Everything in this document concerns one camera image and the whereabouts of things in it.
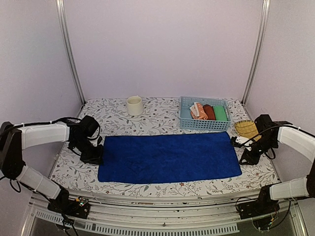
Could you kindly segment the orange bunny pattern towel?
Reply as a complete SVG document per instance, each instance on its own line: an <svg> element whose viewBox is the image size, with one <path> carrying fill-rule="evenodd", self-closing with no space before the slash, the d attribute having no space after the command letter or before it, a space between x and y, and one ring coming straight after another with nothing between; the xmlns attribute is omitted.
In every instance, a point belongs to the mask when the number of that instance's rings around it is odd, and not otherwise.
<svg viewBox="0 0 315 236"><path fill-rule="evenodd" d="M192 106L190 106L190 114L193 119L197 120L208 120L208 116L205 113L203 106L199 102L194 102Z"/></svg>

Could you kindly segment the light blue plastic basket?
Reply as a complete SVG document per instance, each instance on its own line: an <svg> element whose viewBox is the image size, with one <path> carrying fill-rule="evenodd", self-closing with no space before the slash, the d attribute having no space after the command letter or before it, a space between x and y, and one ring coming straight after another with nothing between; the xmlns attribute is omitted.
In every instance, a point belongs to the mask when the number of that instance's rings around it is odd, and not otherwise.
<svg viewBox="0 0 315 236"><path fill-rule="evenodd" d="M195 130L206 130L206 131L216 131L225 132L231 125L231 115L227 105L227 101L221 99L213 98L202 98L202 97L187 97L181 96L179 98L179 120L181 129L195 129ZM193 119L190 114L190 107L194 102L199 102L201 105L210 106L222 106L224 107L224 112L227 121L221 120L197 120Z"/></svg>

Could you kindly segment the blue towel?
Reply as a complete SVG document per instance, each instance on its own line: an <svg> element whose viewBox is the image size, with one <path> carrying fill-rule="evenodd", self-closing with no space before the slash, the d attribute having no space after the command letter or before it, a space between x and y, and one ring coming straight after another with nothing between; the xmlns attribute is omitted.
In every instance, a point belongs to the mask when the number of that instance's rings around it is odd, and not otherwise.
<svg viewBox="0 0 315 236"><path fill-rule="evenodd" d="M97 179L160 184L237 177L241 173L226 132L110 136L104 141Z"/></svg>

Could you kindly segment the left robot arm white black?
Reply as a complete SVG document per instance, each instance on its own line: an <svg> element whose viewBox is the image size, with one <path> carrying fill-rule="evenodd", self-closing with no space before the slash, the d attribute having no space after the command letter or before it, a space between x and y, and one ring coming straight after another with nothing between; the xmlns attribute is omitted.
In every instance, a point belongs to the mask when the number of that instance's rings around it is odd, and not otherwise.
<svg viewBox="0 0 315 236"><path fill-rule="evenodd" d="M68 148L85 164L102 164L103 146L100 143L100 125L91 116L59 118L48 122L4 122L0 128L0 170L5 178L16 180L39 192L62 213L70 213L72 200L67 191L40 172L29 167L22 158L22 151L50 143L68 143Z"/></svg>

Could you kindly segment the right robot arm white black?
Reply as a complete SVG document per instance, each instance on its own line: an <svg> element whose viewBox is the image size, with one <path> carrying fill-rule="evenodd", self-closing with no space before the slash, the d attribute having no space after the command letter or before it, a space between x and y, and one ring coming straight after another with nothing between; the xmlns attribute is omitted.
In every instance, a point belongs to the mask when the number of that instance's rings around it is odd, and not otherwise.
<svg viewBox="0 0 315 236"><path fill-rule="evenodd" d="M315 197L315 136L288 121L273 121L268 114L262 114L254 120L258 134L252 138L238 136L232 138L245 150L239 164L256 165L261 155L285 145L311 161L310 172L301 178L264 186L261 188L254 210L265 214L274 202L281 199L299 199Z"/></svg>

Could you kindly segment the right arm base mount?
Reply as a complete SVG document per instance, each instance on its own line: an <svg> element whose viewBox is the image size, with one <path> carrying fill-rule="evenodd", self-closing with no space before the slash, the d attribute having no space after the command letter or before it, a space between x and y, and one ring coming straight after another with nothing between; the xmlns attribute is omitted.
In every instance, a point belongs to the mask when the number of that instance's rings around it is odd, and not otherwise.
<svg viewBox="0 0 315 236"><path fill-rule="evenodd" d="M272 200L269 193L260 193L257 199L248 197L241 197L240 199L248 200L242 203L236 202L235 208L241 219L277 213L280 210L279 201Z"/></svg>

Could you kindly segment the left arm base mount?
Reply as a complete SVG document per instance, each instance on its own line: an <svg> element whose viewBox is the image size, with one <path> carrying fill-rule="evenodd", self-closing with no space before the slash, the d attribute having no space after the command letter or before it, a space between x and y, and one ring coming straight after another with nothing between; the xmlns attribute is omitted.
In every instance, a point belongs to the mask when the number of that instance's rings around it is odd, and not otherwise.
<svg viewBox="0 0 315 236"><path fill-rule="evenodd" d="M50 199L47 208L50 211L66 216L87 219L91 205L89 204L89 199L84 197L78 197L72 200L68 195L59 195L56 199Z"/></svg>

